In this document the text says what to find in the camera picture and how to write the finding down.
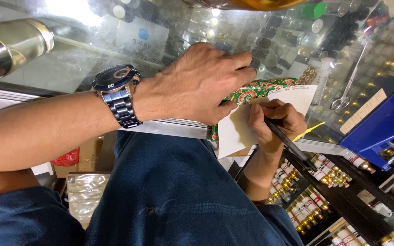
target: watch bezel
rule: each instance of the watch bezel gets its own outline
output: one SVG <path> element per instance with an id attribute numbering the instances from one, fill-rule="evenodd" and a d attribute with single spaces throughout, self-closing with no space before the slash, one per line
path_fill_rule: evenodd
<path id="1" fill-rule="evenodd" d="M 118 67 L 118 66 L 128 66 L 129 69 L 130 69 L 129 73 L 128 73 L 125 77 L 123 77 L 121 80 L 119 80 L 118 82 L 113 83 L 113 84 L 109 84 L 109 85 L 98 85 L 98 84 L 96 83 L 97 78 L 98 78 L 99 75 L 101 75 L 102 73 L 106 72 L 107 70 L 110 70 L 110 69 L 112 69 L 112 68 L 114 68 L 114 67 Z M 110 91 L 113 91 L 113 90 L 117 90 L 117 89 L 122 88 L 122 87 L 123 87 L 124 85 L 126 85 L 128 82 L 132 81 L 132 79 L 135 77 L 135 75 L 137 75 L 137 70 L 136 70 L 132 65 L 130 65 L 130 64 L 120 64 L 120 65 L 111 66 L 111 67 L 108 67 L 108 68 L 105 69 L 105 70 L 102 70 L 100 73 L 98 73 L 98 74 L 95 76 L 95 79 L 94 79 L 94 82 L 92 83 L 92 84 L 93 84 L 92 86 L 93 86 L 93 88 L 94 88 L 96 91 L 99 91 L 99 92 L 110 92 Z"/>

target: scissors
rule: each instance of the scissors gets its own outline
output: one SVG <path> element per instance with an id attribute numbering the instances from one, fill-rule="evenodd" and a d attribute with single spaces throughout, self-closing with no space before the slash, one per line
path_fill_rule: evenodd
<path id="1" fill-rule="evenodd" d="M 354 81 L 354 78 L 355 78 L 355 76 L 357 75 L 359 63 L 360 63 L 360 61 L 361 61 L 361 58 L 363 57 L 363 54 L 364 54 L 364 52 L 365 52 L 365 49 L 366 49 L 368 43 L 369 43 L 369 42 L 365 42 L 365 44 L 364 44 L 363 50 L 361 51 L 361 54 L 360 54 L 360 56 L 358 57 L 357 63 L 355 64 L 355 68 L 354 68 L 354 70 L 353 70 L 353 72 L 352 72 L 351 77 L 349 78 L 349 81 L 348 81 L 348 83 L 347 83 L 347 86 L 346 86 L 346 88 L 345 88 L 345 91 L 343 92 L 342 97 L 341 97 L 341 98 L 335 98 L 335 99 L 332 101 L 332 103 L 331 103 L 331 110 L 332 110 L 332 111 L 335 111 L 335 110 L 340 109 L 340 108 L 344 108 L 344 107 L 346 107 L 347 105 L 349 105 L 349 103 L 351 102 L 351 99 L 352 99 L 352 98 L 351 98 L 351 97 L 348 97 L 348 96 L 347 96 L 347 93 L 349 92 L 349 89 L 351 88 L 352 82 Z"/>

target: amber glass jar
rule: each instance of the amber glass jar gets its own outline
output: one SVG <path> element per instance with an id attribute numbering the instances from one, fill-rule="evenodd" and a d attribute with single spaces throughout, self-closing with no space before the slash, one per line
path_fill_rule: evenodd
<path id="1" fill-rule="evenodd" d="M 183 0 L 197 8 L 217 8 L 224 10 L 277 11 L 290 8 L 306 0 Z"/>

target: red plastic bag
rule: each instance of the red plastic bag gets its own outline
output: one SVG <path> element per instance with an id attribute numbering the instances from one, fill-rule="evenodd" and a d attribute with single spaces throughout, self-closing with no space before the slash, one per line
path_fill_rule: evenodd
<path id="1" fill-rule="evenodd" d="M 80 147 L 70 151 L 68 154 L 64 154 L 59 158 L 52 160 L 51 163 L 57 166 L 70 167 L 78 164 L 80 157 Z"/>

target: green floral wrapping paper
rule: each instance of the green floral wrapping paper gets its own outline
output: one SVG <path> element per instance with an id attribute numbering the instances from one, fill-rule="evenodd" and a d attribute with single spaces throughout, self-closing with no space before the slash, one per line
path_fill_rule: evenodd
<path id="1" fill-rule="evenodd" d="M 231 100 L 238 103 L 238 105 L 246 104 L 247 101 L 259 97 L 267 96 L 269 91 L 281 89 L 289 86 L 298 85 L 295 78 L 271 79 L 271 80 L 255 80 L 250 84 L 241 87 L 229 96 L 223 99 L 223 102 Z M 212 127 L 212 142 L 218 140 L 218 124 Z"/>

